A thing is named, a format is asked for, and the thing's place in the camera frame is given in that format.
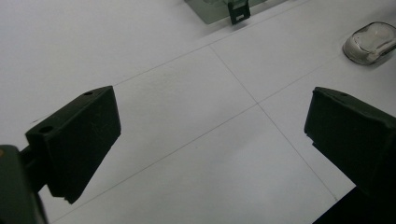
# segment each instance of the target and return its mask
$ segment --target white floor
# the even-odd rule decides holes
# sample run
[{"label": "white floor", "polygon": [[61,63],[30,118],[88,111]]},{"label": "white floor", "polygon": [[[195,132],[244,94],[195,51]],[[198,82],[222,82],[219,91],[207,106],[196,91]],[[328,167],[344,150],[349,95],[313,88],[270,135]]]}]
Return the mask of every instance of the white floor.
[{"label": "white floor", "polygon": [[396,116],[396,53],[341,47],[393,0],[269,0],[235,26],[183,0],[0,1],[1,144],[81,93],[113,85],[122,134],[51,223],[312,223],[354,188],[304,134],[316,86]]}]

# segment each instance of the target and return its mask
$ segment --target tiled surface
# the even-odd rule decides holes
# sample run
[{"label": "tiled surface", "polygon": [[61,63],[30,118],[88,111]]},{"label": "tiled surface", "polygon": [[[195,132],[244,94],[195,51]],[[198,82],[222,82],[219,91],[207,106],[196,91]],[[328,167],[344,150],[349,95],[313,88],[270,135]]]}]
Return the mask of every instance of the tiled surface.
[{"label": "tiled surface", "polygon": [[311,223],[334,203],[256,105],[56,223]]},{"label": "tiled surface", "polygon": [[312,223],[353,184],[312,146],[316,86],[392,116],[395,55],[344,57],[393,0],[269,0],[236,26],[183,0],[0,1],[1,144],[115,85],[122,136],[73,205],[40,192],[55,223]]}]

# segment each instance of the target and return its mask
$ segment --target black clip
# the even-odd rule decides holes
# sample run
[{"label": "black clip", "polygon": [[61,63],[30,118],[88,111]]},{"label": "black clip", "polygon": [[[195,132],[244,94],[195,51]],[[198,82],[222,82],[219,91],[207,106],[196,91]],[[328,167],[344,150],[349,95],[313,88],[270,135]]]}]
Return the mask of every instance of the black clip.
[{"label": "black clip", "polygon": [[248,0],[231,0],[227,6],[233,25],[250,18]]}]

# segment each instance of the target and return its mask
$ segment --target white tile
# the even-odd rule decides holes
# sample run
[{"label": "white tile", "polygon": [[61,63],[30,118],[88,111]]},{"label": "white tile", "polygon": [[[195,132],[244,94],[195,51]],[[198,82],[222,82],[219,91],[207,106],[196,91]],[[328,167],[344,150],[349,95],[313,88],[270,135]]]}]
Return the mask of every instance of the white tile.
[{"label": "white tile", "polygon": [[56,224],[303,224],[334,202],[256,105]]},{"label": "white tile", "polygon": [[167,63],[306,0],[270,0],[243,26],[204,24],[182,0],[0,1],[1,142],[81,93]]},{"label": "white tile", "polygon": [[[361,14],[372,1],[309,1],[212,45],[256,101],[261,101],[341,53],[362,21],[391,21],[393,14]],[[373,8],[389,12],[394,1]]]},{"label": "white tile", "polygon": [[121,137],[73,205],[43,201],[54,220],[256,103],[209,47],[115,87]]},{"label": "white tile", "polygon": [[312,90],[319,86],[343,91],[396,116],[394,71],[396,71],[396,57],[382,64],[366,67],[357,65],[344,55],[340,55],[311,75],[261,103],[280,131],[286,135],[338,199],[348,193],[354,185],[311,146],[312,140],[304,133]]}]

